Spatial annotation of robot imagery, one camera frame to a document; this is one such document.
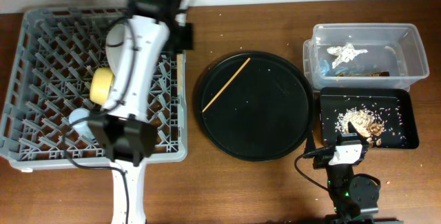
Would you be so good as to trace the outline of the grey round plate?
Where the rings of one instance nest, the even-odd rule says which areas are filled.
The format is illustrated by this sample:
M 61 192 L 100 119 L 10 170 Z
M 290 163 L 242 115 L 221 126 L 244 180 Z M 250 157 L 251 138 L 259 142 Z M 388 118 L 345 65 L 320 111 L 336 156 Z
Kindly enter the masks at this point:
M 105 52 L 110 69 L 116 75 L 120 56 L 122 53 L 123 43 L 125 40 L 125 25 L 116 24 L 108 32 L 105 42 Z

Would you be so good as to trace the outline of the white napkin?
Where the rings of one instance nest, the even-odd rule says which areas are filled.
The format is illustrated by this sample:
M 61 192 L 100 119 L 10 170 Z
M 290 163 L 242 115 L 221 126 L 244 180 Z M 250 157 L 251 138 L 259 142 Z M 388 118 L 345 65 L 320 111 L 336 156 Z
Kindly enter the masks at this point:
M 327 48 L 327 52 L 336 56 L 332 62 L 332 68 L 336 69 L 341 63 L 348 63 L 353 61 L 359 54 L 368 53 L 368 50 L 361 49 L 356 50 L 351 43 L 347 43 L 344 46 L 334 46 Z

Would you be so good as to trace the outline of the yellow bowl with food scraps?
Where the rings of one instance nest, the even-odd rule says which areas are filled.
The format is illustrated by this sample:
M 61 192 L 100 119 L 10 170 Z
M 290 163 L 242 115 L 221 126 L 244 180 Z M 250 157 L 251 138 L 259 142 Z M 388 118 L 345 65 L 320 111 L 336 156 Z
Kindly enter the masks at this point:
M 113 82 L 114 74 L 110 68 L 98 68 L 92 78 L 90 100 L 103 105 L 107 101 Z

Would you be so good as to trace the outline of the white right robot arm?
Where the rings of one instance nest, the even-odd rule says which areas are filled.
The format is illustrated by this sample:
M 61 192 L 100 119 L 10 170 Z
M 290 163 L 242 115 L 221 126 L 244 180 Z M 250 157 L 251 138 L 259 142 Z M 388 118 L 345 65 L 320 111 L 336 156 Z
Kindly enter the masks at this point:
M 327 186 L 334 204 L 334 214 L 325 217 L 325 223 L 399 223 L 398 219 L 376 219 L 379 212 L 381 182 L 368 174 L 356 174 L 353 167 L 360 164 L 369 148 L 368 141 L 352 125 L 348 133 L 340 134 L 335 145 L 314 152 L 313 168 L 324 169 Z

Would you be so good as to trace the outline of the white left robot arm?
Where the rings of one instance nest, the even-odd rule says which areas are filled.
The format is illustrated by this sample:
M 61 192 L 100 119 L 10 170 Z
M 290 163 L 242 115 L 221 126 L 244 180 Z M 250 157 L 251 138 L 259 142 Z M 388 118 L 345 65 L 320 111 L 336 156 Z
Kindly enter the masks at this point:
M 185 13 L 182 0 L 128 0 L 119 66 L 98 114 L 77 120 L 87 123 L 109 159 L 105 170 L 114 177 L 113 223 L 145 223 L 143 188 L 149 163 L 180 162 L 184 145 L 175 155 L 155 154 L 158 135 L 147 121 L 148 95 L 158 58 L 164 51 L 181 50 L 189 25 L 176 15 Z

